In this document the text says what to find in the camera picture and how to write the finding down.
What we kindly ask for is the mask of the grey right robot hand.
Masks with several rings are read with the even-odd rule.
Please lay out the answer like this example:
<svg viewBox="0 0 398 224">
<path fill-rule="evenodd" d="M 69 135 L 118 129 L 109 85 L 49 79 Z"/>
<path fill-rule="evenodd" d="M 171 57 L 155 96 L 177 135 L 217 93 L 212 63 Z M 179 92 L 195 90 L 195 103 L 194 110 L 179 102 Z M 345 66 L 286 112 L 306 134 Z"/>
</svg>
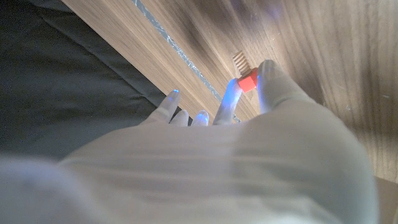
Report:
<svg viewBox="0 0 398 224">
<path fill-rule="evenodd" d="M 377 223 L 364 147 L 272 60 L 257 71 L 261 113 L 233 123 L 228 84 L 212 123 L 188 122 L 169 93 L 141 124 L 60 162 L 1 159 L 2 223 Z"/>
</svg>

